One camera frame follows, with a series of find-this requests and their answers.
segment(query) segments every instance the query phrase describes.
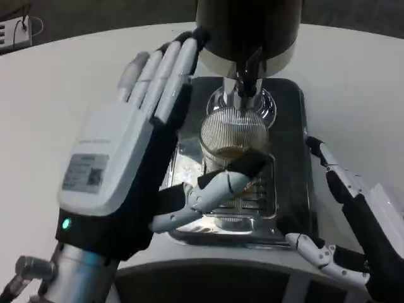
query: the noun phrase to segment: white casing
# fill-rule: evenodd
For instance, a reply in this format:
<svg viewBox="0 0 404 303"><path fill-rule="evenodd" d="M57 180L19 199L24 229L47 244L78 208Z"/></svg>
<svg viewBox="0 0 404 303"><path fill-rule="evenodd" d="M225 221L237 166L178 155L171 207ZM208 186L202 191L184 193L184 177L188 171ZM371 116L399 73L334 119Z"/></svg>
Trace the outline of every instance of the white casing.
<svg viewBox="0 0 404 303"><path fill-rule="evenodd" d="M365 198L391 246L404 259L404 220L395 204L380 184L372 188Z"/></svg>
<svg viewBox="0 0 404 303"><path fill-rule="evenodd" d="M107 103L90 108L71 154L108 155L103 181L97 194L60 187L60 207L91 216L116 211L131 187L152 131L145 113L130 103Z"/></svg>

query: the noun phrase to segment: robotic hand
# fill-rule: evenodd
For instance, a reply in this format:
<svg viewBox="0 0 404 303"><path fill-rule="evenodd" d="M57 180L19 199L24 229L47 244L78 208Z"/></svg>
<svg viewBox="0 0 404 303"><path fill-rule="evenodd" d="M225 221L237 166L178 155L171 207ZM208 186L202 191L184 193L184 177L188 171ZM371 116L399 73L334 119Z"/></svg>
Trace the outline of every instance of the robotic hand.
<svg viewBox="0 0 404 303"><path fill-rule="evenodd" d="M0 302L11 302L33 278L33 300L103 302L120 261L146 249L154 232L202 217L241 193L266 164L253 150L227 168L204 175L193 188L159 191L191 101L189 76L207 40L185 32L126 67L114 102L88 111L58 194L60 204L51 262L19 260Z"/></svg>
<svg viewBox="0 0 404 303"><path fill-rule="evenodd" d="M291 217L277 226L287 242L325 275L368 291L380 302L404 302L404 221L394 202L378 184L369 189L359 175L340 167L320 140L308 137L311 153L326 167L326 178L335 200L342 204L364 254L304 232Z"/></svg>

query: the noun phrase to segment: silver metal cylinder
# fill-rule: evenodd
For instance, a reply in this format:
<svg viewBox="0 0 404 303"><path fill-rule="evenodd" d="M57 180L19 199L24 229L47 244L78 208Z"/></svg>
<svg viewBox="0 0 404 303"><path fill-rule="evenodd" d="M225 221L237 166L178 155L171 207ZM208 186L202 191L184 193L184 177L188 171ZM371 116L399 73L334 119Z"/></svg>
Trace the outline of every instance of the silver metal cylinder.
<svg viewBox="0 0 404 303"><path fill-rule="evenodd" d="M54 303L104 303L119 264L70 245L64 245L53 262L58 275L43 299Z"/></svg>

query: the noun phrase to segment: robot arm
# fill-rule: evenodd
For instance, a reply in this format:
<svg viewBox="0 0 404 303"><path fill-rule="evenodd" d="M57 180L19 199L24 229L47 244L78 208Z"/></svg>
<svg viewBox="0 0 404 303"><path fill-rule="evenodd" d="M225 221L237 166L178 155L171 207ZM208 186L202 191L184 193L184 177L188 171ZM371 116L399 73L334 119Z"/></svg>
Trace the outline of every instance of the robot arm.
<svg viewBox="0 0 404 303"><path fill-rule="evenodd" d="M348 220L364 255L305 233L290 217L278 221L286 240L308 262L337 280L367 290L381 302L403 302L404 221L394 202L378 184L369 189L359 175L343 169L320 140L306 143L321 165L336 201Z"/></svg>

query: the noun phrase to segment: stainless steel tray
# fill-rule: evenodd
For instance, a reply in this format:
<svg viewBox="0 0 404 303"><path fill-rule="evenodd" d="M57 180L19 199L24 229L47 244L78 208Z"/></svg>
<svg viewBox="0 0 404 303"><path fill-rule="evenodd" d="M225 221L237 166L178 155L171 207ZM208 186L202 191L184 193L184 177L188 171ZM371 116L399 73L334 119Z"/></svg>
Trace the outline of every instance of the stainless steel tray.
<svg viewBox="0 0 404 303"><path fill-rule="evenodd" d="M194 186L196 179L204 173L198 135L206 117L208 98L221 84L222 79L216 77L194 79L193 100L179 133L179 143L167 172L165 186L182 182ZM281 121L275 121L270 132L270 156L273 161L260 176L258 182L261 184L244 194L244 201L241 198L229 201L202 219L171 232L173 238L189 244L287 246L276 229L276 217L291 211L297 212L297 219L308 231L316 233L310 156L303 142L306 118L302 94L299 87L289 80L265 79L263 85L271 94L274 93L273 97L285 97L290 104L286 106L284 102L278 105L277 119ZM278 89L279 86L281 90L274 92L274 88ZM280 97L275 101L282 102ZM264 196L260 192L263 188L266 192ZM247 196L252 201L246 203Z"/></svg>

